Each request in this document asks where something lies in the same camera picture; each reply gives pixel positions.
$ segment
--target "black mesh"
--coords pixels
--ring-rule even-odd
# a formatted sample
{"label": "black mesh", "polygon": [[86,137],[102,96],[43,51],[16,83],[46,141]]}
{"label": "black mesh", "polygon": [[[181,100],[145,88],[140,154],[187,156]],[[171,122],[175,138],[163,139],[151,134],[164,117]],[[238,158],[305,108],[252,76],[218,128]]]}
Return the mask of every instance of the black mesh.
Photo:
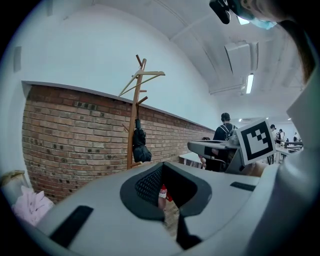
{"label": "black mesh", "polygon": [[163,185],[162,166],[138,180],[134,188],[137,195],[148,203],[158,206],[159,192]]}

